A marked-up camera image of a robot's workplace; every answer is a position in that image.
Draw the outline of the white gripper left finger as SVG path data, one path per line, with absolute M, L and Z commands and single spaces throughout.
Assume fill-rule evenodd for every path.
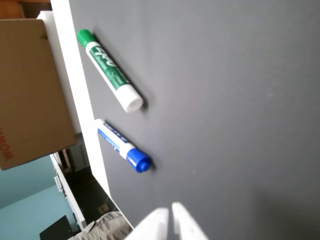
M 166 240 L 168 236 L 169 209 L 159 207 L 148 214 L 126 240 Z

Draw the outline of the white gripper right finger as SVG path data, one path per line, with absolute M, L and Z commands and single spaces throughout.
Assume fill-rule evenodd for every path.
M 174 233 L 180 240 L 208 240 L 198 223 L 180 202 L 172 204 Z

